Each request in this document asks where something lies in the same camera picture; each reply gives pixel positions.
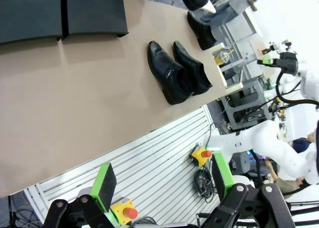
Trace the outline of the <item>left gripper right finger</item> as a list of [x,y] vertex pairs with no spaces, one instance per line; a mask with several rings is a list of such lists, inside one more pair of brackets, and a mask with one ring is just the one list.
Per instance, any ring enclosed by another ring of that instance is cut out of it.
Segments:
[[199,228],[296,228],[276,185],[236,183],[220,151],[212,153],[211,172],[220,204],[211,213],[199,214],[205,218]]

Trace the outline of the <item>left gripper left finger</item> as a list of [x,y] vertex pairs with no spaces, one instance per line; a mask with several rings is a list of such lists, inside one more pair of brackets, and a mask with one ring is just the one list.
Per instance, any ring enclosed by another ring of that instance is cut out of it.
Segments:
[[43,228],[115,228],[106,213],[110,211],[116,184],[111,163],[102,164],[88,194],[71,203],[64,199],[52,202]]

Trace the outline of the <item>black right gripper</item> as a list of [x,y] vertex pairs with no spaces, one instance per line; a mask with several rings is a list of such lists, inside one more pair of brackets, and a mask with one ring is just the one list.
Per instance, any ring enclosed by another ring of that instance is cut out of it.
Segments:
[[281,68],[283,73],[296,75],[298,71],[298,60],[295,53],[282,52],[279,58],[275,59],[258,59],[257,64],[259,65],[274,65],[275,67]]

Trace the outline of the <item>black shoe with metal buckle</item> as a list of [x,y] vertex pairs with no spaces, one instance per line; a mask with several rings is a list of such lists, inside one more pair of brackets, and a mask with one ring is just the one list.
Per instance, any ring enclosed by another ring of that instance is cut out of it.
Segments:
[[170,105],[185,102],[193,93],[186,69],[175,62],[155,41],[148,44],[149,68],[159,82],[164,97]]

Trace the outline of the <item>black shoe stand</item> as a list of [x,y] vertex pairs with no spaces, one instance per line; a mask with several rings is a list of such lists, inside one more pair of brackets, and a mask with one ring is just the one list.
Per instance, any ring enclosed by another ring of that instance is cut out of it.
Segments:
[[61,0],[0,0],[0,44],[61,38]]
[[62,37],[81,34],[127,35],[124,0],[61,0]]

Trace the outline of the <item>yellow emergency stop button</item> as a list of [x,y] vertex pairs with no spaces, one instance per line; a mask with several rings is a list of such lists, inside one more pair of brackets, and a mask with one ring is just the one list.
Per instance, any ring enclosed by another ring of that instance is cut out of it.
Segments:
[[202,167],[206,161],[212,156],[212,151],[197,144],[189,154],[189,158],[195,166]]
[[110,206],[118,224],[127,225],[138,217],[138,211],[133,201],[128,198],[122,198]]

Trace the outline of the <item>white slatted aluminium base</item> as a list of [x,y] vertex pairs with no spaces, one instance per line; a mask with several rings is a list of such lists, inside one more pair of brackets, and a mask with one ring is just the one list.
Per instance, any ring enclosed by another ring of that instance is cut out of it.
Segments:
[[195,223],[195,215],[210,212],[219,199],[198,195],[193,186],[197,168],[188,155],[204,145],[209,135],[223,134],[226,127],[214,123],[207,106],[156,129],[122,147],[81,164],[24,190],[38,218],[43,221],[56,199],[73,201],[91,187],[100,165],[111,163],[117,179],[114,200],[129,198],[139,217],[158,224]]

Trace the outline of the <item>seated person in khaki shirt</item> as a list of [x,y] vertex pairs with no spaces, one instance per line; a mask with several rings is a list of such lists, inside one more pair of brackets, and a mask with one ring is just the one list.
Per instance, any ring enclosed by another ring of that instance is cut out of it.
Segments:
[[283,180],[278,177],[272,163],[269,160],[265,161],[265,165],[270,171],[270,173],[266,176],[268,183],[275,184],[280,189],[285,199],[291,197],[294,191],[300,190],[301,188],[305,188],[309,185],[304,177],[299,177],[295,180]]

